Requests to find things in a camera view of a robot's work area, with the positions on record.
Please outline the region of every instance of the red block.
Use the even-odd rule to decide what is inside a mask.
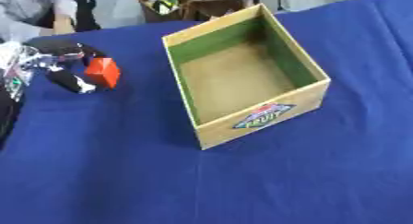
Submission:
[[[120,69],[112,58],[94,58],[85,70],[95,84],[106,88],[115,88],[121,75]]]

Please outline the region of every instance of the person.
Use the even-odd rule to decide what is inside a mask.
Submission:
[[[88,4],[77,0],[0,0],[0,38],[28,41],[39,36],[100,29]]]

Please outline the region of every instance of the sleeve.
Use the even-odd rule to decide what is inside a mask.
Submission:
[[[41,28],[14,20],[0,6],[0,36],[3,41],[28,41],[40,33]]]
[[[52,0],[54,12],[71,17],[76,22],[77,3],[75,0]]]

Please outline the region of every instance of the wooden box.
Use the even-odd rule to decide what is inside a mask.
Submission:
[[[330,83],[264,5],[162,39],[202,149],[318,108]]]

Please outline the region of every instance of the table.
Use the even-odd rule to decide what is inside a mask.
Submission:
[[[278,16],[332,78],[324,106],[207,151],[160,40],[194,22],[70,36],[117,60],[119,88],[35,77],[0,154],[0,223],[412,223],[412,1]]]

